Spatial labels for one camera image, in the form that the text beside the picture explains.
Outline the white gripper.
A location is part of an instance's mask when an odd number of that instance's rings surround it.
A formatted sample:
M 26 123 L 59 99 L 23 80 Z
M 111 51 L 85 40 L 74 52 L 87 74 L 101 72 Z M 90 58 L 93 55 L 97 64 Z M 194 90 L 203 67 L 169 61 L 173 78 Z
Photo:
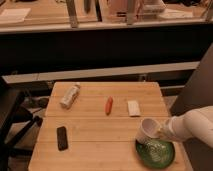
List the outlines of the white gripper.
M 167 119 L 158 129 L 157 135 L 161 140 L 174 141 L 175 137 L 172 132 L 171 120 Z

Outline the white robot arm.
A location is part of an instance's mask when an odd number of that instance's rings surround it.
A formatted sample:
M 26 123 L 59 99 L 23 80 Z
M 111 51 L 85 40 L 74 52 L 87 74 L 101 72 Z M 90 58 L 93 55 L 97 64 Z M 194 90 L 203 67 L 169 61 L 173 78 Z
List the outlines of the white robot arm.
M 166 120 L 157 131 L 160 139 L 184 142 L 191 138 L 213 148 L 213 106 L 206 106 L 187 111 L 180 116 Z

